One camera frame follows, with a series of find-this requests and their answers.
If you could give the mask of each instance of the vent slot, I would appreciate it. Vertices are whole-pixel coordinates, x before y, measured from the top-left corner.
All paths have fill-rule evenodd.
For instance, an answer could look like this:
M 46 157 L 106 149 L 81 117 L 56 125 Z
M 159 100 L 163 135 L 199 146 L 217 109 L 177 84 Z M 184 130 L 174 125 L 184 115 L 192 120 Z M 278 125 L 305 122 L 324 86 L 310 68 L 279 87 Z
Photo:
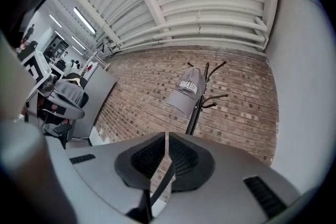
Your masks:
M 78 156 L 78 157 L 71 158 L 70 161 L 71 161 L 72 164 L 78 164 L 78 163 L 89 161 L 89 160 L 94 159 L 94 158 L 96 158 L 96 157 L 93 154 L 86 154 L 86 155 L 83 155 L 83 156 Z
M 269 218 L 275 217 L 287 208 L 260 177 L 246 178 L 244 183 Z

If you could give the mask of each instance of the fluorescent light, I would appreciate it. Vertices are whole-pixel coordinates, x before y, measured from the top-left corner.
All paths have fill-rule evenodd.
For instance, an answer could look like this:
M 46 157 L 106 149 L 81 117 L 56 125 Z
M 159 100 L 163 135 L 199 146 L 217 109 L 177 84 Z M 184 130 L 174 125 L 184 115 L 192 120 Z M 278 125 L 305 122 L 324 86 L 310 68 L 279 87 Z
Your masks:
M 86 50 L 86 47 L 84 47 L 81 43 L 79 43 L 79 41 L 78 41 L 77 39 L 75 39 L 74 36 L 72 36 L 72 38 L 73 38 L 73 40 L 74 40 L 75 42 L 77 42 L 77 44 L 78 44 L 80 47 L 83 48 L 83 50 Z
M 89 22 L 84 18 L 82 13 L 78 10 L 78 8 L 73 8 L 73 11 L 76 13 L 76 15 L 82 20 L 82 22 L 87 26 L 87 28 L 90 29 L 90 31 L 95 34 L 96 30 L 92 27 L 92 25 L 89 24 Z
M 83 54 L 81 54 L 80 52 L 79 52 L 79 50 L 78 49 L 76 49 L 74 46 L 73 46 L 73 48 L 80 54 L 80 55 L 82 55 L 83 56 Z
M 55 18 L 53 18 L 53 16 L 52 16 L 51 14 L 49 14 L 49 16 L 50 16 L 50 18 L 51 18 L 51 19 L 53 19 L 53 20 L 54 20 L 54 22 L 55 22 L 56 24 L 58 24 L 58 26 L 59 26 L 60 28 L 62 28 L 62 25 L 61 25 L 61 24 L 59 24 L 59 22 L 58 22 L 58 21 L 56 21 L 56 19 L 55 19 Z
M 61 39 L 65 40 L 64 37 L 61 36 L 61 35 L 59 34 L 59 32 L 55 31 L 55 33 L 56 33 L 57 35 L 59 35 L 59 37 L 60 37 Z

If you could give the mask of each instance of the brick wall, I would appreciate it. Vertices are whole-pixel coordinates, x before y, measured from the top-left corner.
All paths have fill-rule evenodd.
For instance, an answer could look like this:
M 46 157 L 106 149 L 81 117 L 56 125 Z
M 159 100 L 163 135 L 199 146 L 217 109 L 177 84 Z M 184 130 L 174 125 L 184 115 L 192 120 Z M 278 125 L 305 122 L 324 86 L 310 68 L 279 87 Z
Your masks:
M 228 93 L 217 106 L 201 112 L 195 135 L 242 148 L 270 165 L 276 148 L 278 101 L 274 79 L 265 57 L 212 47 L 185 46 L 149 49 L 113 56 L 109 72 L 117 84 L 96 121 L 102 138 L 117 142 L 157 131 L 184 133 L 188 119 L 165 103 L 175 82 L 188 68 L 207 61 L 215 72 L 205 97 Z M 162 169 L 168 168 L 167 161 Z M 153 179 L 157 185 L 162 174 Z

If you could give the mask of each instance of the black coat rack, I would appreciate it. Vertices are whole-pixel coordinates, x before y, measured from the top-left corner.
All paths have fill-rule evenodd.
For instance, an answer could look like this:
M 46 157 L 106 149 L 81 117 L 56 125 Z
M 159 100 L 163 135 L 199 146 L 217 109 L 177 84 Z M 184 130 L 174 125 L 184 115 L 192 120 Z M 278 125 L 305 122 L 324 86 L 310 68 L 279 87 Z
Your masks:
M 209 76 L 208 76 L 209 62 L 207 62 L 206 65 L 205 65 L 205 70 L 204 70 L 205 84 L 207 84 L 209 82 L 209 79 L 210 79 L 211 75 L 217 69 L 219 69 L 220 67 L 222 67 L 225 64 L 226 64 L 226 61 L 223 61 L 218 67 L 216 67 L 214 70 L 212 70 L 210 72 Z M 186 134 L 188 134 L 188 135 L 193 135 L 194 134 L 196 124 L 197 124 L 197 121 L 198 121 L 198 118 L 199 118 L 199 114 L 203 109 L 207 109 L 207 108 L 211 108 L 213 106 L 217 106 L 217 103 L 215 103 L 215 102 L 213 102 L 212 104 L 209 104 L 209 105 L 205 105 L 205 103 L 207 101 L 211 100 L 211 99 L 217 99 L 217 98 L 221 98 L 221 97 L 228 97 L 228 94 L 217 95 L 217 96 L 209 97 L 207 99 L 204 99 L 204 95 L 201 96 L 201 98 L 198 100 L 196 106 L 194 107 L 193 113 L 191 114 L 187 130 L 185 131 Z
M 222 67 L 225 64 L 226 64 L 226 61 L 223 61 L 218 67 L 216 67 L 214 70 L 212 70 L 210 72 L 209 76 L 208 76 L 209 62 L 207 62 L 206 65 L 205 65 L 205 70 L 204 70 L 205 84 L 207 84 L 209 82 L 209 79 L 210 79 L 211 75 L 217 69 L 219 69 L 220 67 Z M 215 102 L 213 102 L 212 104 L 209 104 L 209 105 L 205 105 L 205 103 L 207 101 L 211 100 L 211 99 L 217 99 L 217 98 L 221 98 L 221 97 L 228 97 L 228 94 L 217 95 L 217 96 L 209 97 L 207 99 L 204 99 L 204 94 L 201 96 L 201 98 L 198 100 L 196 106 L 194 107 L 193 113 L 191 114 L 187 130 L 185 131 L 186 134 L 188 134 L 188 135 L 193 135 L 194 134 L 194 130 L 196 128 L 196 124 L 197 124 L 197 121 L 198 121 L 198 118 L 199 118 L 199 114 L 202 111 L 202 109 L 211 108 L 211 107 L 217 105 Z M 159 198 L 160 194 L 163 193 L 163 191 L 165 190 L 165 188 L 169 184 L 169 182 L 172 179 L 172 177 L 174 176 L 174 174 L 175 174 L 175 168 L 174 168 L 174 165 L 171 164 L 169 166 L 166 174 L 162 178 L 162 180 L 161 180 L 159 186 L 157 187 L 156 191 L 153 193 L 152 197 L 150 198 L 150 206 L 151 207 L 156 202 L 156 200 Z

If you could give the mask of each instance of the gray cap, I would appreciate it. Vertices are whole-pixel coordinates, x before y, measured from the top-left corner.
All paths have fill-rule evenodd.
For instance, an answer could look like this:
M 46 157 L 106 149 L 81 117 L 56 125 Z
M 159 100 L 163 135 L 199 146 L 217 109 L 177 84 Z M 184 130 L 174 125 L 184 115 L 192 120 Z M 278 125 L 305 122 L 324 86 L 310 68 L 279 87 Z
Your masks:
M 205 79 L 196 67 L 190 67 L 180 77 L 167 103 L 190 116 L 205 91 Z

